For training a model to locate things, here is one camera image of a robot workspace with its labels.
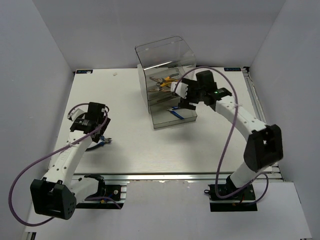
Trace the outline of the blue cutters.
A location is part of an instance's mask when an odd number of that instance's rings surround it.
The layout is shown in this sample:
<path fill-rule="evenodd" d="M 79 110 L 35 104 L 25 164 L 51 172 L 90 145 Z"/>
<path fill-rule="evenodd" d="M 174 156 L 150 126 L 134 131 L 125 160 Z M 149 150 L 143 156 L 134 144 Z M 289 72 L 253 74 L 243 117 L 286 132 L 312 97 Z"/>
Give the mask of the blue cutters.
<path fill-rule="evenodd" d="M 90 147 L 88 147 L 86 149 L 86 152 L 90 152 L 90 151 L 99 149 L 99 148 L 103 147 L 104 145 L 110 145 L 111 143 L 112 143 L 112 138 L 101 136 L 98 143 L 96 143 L 94 145 L 90 145 Z"/>
<path fill-rule="evenodd" d="M 179 106 L 172 106 L 172 107 L 167 108 L 167 111 L 170 112 L 175 117 L 177 117 L 178 119 L 184 120 L 185 118 L 177 113 L 177 110 L 179 110 L 179 109 L 180 109 Z"/>

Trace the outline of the yellow needle-nose pliers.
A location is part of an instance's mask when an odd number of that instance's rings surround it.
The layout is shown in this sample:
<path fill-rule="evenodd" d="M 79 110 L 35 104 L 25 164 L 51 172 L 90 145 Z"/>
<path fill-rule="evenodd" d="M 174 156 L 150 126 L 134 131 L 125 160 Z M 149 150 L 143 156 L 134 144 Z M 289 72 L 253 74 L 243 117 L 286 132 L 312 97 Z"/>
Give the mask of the yellow needle-nose pliers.
<path fill-rule="evenodd" d="M 178 73 L 174 73 L 174 74 L 171 74 L 165 78 L 158 78 L 158 77 L 150 76 L 149 79 L 156 82 L 157 86 L 165 87 L 165 86 L 171 84 L 172 82 L 177 82 L 178 80 L 175 77 L 177 77 L 178 75 L 179 75 Z"/>

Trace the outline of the orange black pliers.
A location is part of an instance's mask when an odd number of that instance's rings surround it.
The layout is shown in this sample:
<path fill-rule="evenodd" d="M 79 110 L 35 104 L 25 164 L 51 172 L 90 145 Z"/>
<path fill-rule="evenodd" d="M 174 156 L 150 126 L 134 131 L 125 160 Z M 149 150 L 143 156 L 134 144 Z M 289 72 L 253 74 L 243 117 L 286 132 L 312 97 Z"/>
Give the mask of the orange black pliers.
<path fill-rule="evenodd" d="M 163 88 L 163 87 L 169 86 L 169 85 L 171 85 L 173 82 L 177 82 L 177 81 L 178 81 L 178 80 L 175 79 L 175 78 L 170 78 L 170 77 L 163 78 L 163 79 L 162 79 L 162 83 L 160 84 L 160 87 Z"/>

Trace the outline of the yellow long-nose pliers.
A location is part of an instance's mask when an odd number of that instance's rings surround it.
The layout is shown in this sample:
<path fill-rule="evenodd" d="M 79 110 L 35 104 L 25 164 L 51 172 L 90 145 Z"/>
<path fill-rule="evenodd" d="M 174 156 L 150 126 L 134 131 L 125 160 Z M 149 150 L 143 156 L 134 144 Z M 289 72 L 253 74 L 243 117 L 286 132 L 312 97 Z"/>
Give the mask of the yellow long-nose pliers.
<path fill-rule="evenodd" d="M 147 90 L 148 93 L 157 93 L 157 92 L 161 92 L 161 93 L 171 93 L 171 87 L 170 86 L 163 86 L 163 87 L 160 87 L 160 86 L 156 86 L 156 87 L 153 87 L 151 89 L 148 89 Z"/>

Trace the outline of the clear plastic drawer organizer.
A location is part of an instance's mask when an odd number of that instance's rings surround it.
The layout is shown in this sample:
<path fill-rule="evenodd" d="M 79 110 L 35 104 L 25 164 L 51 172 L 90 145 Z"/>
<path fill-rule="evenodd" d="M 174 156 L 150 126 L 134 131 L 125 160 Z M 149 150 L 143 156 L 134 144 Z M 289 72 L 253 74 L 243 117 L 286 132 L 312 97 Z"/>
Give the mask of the clear plastic drawer organizer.
<path fill-rule="evenodd" d="M 171 87 L 185 72 L 196 66 L 196 56 L 185 40 L 170 36 L 137 45 L 140 92 L 154 129 L 194 122 L 194 110 L 178 107 L 180 97 L 171 92 Z"/>

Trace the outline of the brown hex key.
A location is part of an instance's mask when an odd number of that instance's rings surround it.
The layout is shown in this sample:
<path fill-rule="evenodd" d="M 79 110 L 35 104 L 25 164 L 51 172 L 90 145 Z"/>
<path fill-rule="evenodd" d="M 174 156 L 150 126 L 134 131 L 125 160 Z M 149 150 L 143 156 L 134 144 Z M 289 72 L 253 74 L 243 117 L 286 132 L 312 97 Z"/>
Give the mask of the brown hex key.
<path fill-rule="evenodd" d="M 169 101 L 169 100 L 176 99 L 176 98 L 178 98 L 178 96 L 170 95 L 170 96 L 167 96 L 167 97 L 160 98 L 156 102 L 157 103 L 162 103 L 162 102 Z"/>

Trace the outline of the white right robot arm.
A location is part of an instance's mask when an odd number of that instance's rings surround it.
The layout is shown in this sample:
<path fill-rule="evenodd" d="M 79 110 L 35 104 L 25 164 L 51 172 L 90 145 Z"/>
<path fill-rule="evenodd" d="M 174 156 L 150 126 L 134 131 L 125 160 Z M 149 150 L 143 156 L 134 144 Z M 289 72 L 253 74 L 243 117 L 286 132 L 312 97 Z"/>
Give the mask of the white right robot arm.
<path fill-rule="evenodd" d="M 182 76 L 172 83 L 170 91 L 180 97 L 180 108 L 195 110 L 196 104 L 204 103 L 228 120 L 231 128 L 226 147 L 234 130 L 238 130 L 246 140 L 243 163 L 227 177 L 223 189 L 219 189 L 217 183 L 214 185 L 219 199 L 236 200 L 266 168 L 283 159 L 282 131 L 278 125 L 268 125 L 245 110 L 234 88 L 219 88 L 213 76 L 215 71 L 205 67 L 196 74 L 196 80 Z"/>

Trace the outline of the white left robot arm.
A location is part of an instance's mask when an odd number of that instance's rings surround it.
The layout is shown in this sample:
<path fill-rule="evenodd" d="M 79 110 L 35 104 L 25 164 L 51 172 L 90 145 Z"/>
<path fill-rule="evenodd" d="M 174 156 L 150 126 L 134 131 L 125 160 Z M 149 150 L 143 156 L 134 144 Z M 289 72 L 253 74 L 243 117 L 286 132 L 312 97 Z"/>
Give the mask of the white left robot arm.
<path fill-rule="evenodd" d="M 87 198 L 99 200 L 105 196 L 106 184 L 98 174 L 86 174 L 77 182 L 72 178 L 84 153 L 92 143 L 99 143 L 110 123 L 109 108 L 102 103 L 89 102 L 87 110 L 78 105 L 67 114 L 72 122 L 65 149 L 42 179 L 30 185 L 33 207 L 36 214 L 68 220 L 77 205 Z"/>

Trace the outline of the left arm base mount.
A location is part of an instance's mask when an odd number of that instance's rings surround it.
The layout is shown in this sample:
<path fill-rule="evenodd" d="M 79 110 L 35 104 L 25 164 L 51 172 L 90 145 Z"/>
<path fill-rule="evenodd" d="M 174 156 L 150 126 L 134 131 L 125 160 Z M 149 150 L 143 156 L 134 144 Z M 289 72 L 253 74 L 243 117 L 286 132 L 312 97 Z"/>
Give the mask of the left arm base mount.
<path fill-rule="evenodd" d="M 78 209 L 120 210 L 124 206 L 123 185 L 108 184 L 102 175 L 86 174 L 73 185 Z"/>

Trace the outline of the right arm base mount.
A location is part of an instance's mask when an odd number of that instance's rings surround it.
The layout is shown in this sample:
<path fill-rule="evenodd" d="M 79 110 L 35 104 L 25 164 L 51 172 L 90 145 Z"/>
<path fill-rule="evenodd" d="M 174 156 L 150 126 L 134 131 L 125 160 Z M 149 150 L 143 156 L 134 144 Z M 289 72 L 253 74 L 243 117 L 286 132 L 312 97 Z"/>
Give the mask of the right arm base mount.
<path fill-rule="evenodd" d="M 238 193 L 228 198 L 219 198 L 215 184 L 209 184 L 203 192 L 209 197 L 210 211 L 214 213 L 257 212 L 256 195 L 253 185 L 250 184 Z"/>

